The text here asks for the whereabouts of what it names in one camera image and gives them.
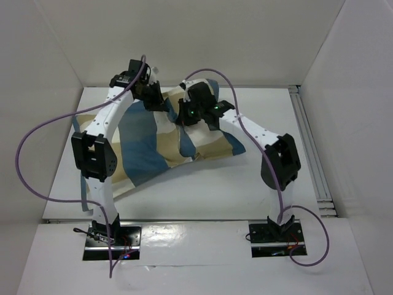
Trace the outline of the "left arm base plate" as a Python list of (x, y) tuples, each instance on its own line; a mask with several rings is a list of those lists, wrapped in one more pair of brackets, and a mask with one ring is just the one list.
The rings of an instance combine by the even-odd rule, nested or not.
[(83, 261), (108, 261), (108, 244), (111, 245), (113, 261), (139, 260), (141, 226), (121, 227), (117, 238), (111, 238), (110, 240), (105, 235), (94, 233), (92, 226), (87, 230), (75, 227), (73, 231), (85, 235)]

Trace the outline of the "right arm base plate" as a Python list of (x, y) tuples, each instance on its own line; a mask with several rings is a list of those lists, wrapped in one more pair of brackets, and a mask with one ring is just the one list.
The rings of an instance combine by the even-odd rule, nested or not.
[(291, 250), (292, 256), (307, 255), (302, 225), (298, 220), (280, 237), (273, 237), (266, 221), (249, 223), (249, 233), (245, 239), (251, 244), (253, 258), (289, 256)]

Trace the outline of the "aluminium rail front edge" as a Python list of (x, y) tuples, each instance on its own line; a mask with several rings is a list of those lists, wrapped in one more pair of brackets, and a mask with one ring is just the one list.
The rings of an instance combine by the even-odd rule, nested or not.
[[(59, 218), (43, 218), (46, 223), (81, 223), (91, 222), (88, 218), (59, 219)], [(267, 219), (120, 219), (121, 223), (152, 223), (152, 222), (229, 222), (229, 221), (247, 221), (247, 222), (266, 222)]]

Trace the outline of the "aluminium rail right side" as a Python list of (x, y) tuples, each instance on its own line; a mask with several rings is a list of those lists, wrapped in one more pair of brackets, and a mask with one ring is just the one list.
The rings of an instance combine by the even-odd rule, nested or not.
[(298, 85), (291, 85), (289, 87), (289, 96), (294, 109), (300, 136), (302, 138), (305, 157), (308, 163), (321, 217), (338, 218), (339, 215), (337, 214), (335, 204), (327, 184), (325, 173), (311, 132), (311, 127), (300, 96), (300, 87)]

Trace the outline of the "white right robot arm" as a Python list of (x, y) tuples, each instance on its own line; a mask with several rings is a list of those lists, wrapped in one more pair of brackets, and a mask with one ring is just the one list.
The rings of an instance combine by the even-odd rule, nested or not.
[(278, 211), (267, 217), (268, 234), (275, 241), (281, 241), (289, 234), (294, 223), (294, 215), (284, 216), (282, 193), (298, 177), (300, 158), (293, 136), (269, 132), (240, 114), (236, 92), (233, 90), (234, 104), (219, 101), (206, 82), (182, 81), (179, 84), (184, 96), (179, 99), (176, 123), (192, 126), (203, 121), (211, 131), (220, 129), (220, 123), (236, 127), (255, 144), (262, 153), (260, 175), (263, 182), (278, 193)]

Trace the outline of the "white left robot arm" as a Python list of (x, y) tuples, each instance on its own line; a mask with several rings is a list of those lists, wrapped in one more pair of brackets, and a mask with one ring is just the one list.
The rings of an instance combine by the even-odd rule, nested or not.
[(104, 103), (96, 106), (97, 114), (82, 132), (71, 137), (76, 168), (90, 190), (93, 210), (92, 229), (107, 245), (121, 238), (120, 218), (114, 205), (112, 175), (118, 159), (111, 146), (112, 138), (126, 110), (140, 100), (148, 111), (168, 112), (160, 83), (146, 63), (146, 57), (130, 60), (128, 69), (115, 75), (109, 84)]

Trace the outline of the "blue beige patchwork pillowcase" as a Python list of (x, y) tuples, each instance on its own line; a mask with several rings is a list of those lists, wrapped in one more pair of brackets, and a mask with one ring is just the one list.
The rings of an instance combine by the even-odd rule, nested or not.
[(211, 131), (202, 120), (190, 127), (176, 125), (178, 101), (184, 96), (180, 86), (162, 95), (168, 112), (147, 111), (142, 101), (136, 100), (115, 129), (111, 144), (118, 160), (112, 175), (114, 197), (176, 166), (232, 157), (246, 151), (231, 133)]

